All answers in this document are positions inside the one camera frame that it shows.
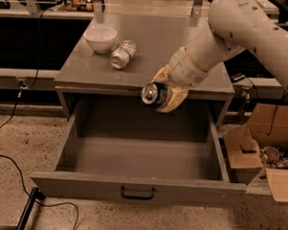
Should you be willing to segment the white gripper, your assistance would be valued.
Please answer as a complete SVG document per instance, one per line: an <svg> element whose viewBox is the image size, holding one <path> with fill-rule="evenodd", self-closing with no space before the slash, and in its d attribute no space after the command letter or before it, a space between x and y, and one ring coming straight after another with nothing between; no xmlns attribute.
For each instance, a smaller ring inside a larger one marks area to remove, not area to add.
<svg viewBox="0 0 288 230"><path fill-rule="evenodd" d="M151 80L155 83L162 83L157 111L168 113L179 107L188 95L188 89L183 87L197 86L207 75L208 72L201 70L188 55L187 48L181 47L171 56L169 63L161 68ZM167 85L169 79L177 86Z"/></svg>

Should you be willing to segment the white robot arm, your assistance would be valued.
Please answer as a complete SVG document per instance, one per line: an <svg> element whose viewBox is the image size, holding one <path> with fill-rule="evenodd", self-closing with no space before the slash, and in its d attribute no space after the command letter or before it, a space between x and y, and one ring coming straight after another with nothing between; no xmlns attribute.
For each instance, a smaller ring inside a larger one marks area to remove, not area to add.
<svg viewBox="0 0 288 230"><path fill-rule="evenodd" d="M288 87L288 31L272 22L255 0L212 0L208 23L144 87L143 102L168 113L213 67L242 50L249 51Z"/></svg>

